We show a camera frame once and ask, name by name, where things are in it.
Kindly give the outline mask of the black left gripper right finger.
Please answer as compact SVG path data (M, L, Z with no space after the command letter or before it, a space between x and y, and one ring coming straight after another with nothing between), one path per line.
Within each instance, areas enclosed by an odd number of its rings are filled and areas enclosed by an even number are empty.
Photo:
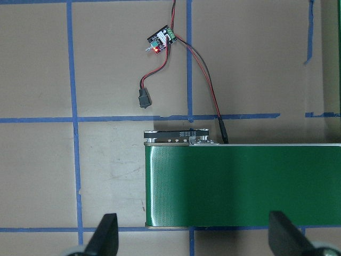
M273 255L276 256L315 255L312 243L281 211L269 213L268 243Z

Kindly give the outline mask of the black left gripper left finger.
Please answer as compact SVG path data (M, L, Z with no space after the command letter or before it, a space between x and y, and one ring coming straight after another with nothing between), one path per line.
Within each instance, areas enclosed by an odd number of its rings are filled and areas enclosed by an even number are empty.
M116 213L105 214L87 247L85 255L117 255L119 248L118 221Z

